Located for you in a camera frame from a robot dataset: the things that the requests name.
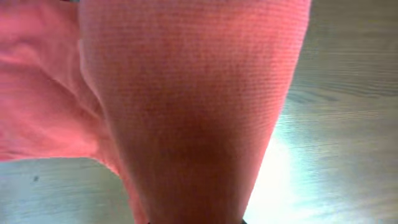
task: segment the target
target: red garment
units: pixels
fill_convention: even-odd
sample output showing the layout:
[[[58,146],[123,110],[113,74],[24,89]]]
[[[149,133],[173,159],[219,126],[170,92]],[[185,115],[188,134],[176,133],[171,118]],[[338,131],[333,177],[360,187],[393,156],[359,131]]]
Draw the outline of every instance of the red garment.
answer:
[[[90,157],[138,224],[239,223],[309,5],[1,1],[0,161]]]

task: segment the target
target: wood grain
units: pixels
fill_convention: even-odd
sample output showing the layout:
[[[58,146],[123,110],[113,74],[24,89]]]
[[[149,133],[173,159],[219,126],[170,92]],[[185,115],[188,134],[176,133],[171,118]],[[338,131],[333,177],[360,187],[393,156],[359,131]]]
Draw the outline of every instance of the wood grain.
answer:
[[[249,224],[398,223],[398,1],[315,0]],[[0,223],[132,223],[85,159],[0,164]]]

